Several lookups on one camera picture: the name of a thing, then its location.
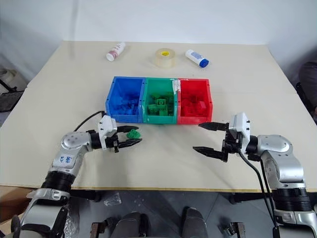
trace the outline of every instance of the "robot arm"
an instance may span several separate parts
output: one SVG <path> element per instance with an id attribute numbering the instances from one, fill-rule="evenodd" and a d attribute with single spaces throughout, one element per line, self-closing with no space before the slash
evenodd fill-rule
<path id="1" fill-rule="evenodd" d="M 116 126 L 109 116 L 103 116 L 98 124 L 98 133 L 70 132 L 61 140 L 61 147 L 53 160 L 45 182 L 41 188 L 29 194 L 32 197 L 16 232 L 8 237 L 54 237 L 63 234 L 68 210 L 65 205 L 69 201 L 71 186 L 78 175 L 83 158 L 94 149 L 103 150 L 132 146 L 142 139 L 129 139 L 119 142 L 117 133 L 138 129 L 136 126 Z"/>
<path id="2" fill-rule="evenodd" d="M 235 115 L 227 124 L 206 122 L 199 126 L 208 130 L 223 130 L 226 135 L 221 151 L 193 147 L 197 152 L 224 162 L 228 160 L 228 153 L 239 152 L 247 154 L 249 160 L 262 160 L 275 203 L 273 215 L 277 222 L 284 225 L 273 229 L 274 237 L 290 237 L 290 234 L 296 233 L 292 230 L 295 226 L 297 232 L 300 230 L 300 235 L 317 238 L 316 213 L 311 209 L 306 192 L 303 167 L 293 155 L 290 141 L 280 135 L 250 136 L 250 121 L 244 113 Z"/>

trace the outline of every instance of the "red bin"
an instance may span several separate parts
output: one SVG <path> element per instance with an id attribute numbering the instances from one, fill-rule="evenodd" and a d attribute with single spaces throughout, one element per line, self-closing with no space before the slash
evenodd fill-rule
<path id="1" fill-rule="evenodd" d="M 179 78 L 177 124 L 211 121 L 212 100 L 208 79 Z"/>

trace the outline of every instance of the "bottle label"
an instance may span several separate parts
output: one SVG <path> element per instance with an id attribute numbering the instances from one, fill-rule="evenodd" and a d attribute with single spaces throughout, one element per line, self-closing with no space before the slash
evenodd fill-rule
<path id="1" fill-rule="evenodd" d="M 192 52 L 191 55 L 198 60 L 201 60 L 204 58 L 202 55 L 198 54 L 197 52 Z"/>
<path id="2" fill-rule="evenodd" d="M 177 91 L 180 92 L 180 80 L 174 78 L 171 78 L 170 80 L 172 80 L 174 94 L 176 94 Z"/>
<path id="3" fill-rule="evenodd" d="M 118 52 L 117 51 L 109 51 L 108 54 L 111 54 L 114 59 L 118 57 Z"/>

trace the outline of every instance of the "plastic bag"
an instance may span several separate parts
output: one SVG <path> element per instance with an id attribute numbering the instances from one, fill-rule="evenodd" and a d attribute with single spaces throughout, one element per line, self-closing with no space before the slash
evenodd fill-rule
<path id="1" fill-rule="evenodd" d="M 108 197 L 104 201 L 104 205 L 106 205 L 107 207 L 119 205 L 119 204 L 121 204 L 121 198 L 120 198 L 120 194 L 118 192 L 115 193 L 113 196 Z"/>
<path id="2" fill-rule="evenodd" d="M 68 214 L 66 217 L 66 223 L 64 227 L 65 238 L 77 238 L 79 237 L 79 211 L 75 205 L 68 204 L 66 206 Z"/>

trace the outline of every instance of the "blue bin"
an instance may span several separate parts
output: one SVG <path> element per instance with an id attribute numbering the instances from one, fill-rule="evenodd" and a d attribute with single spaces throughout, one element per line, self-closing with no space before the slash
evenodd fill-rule
<path id="1" fill-rule="evenodd" d="M 117 122 L 142 123 L 145 78 L 113 78 L 106 100 L 106 112 Z"/>

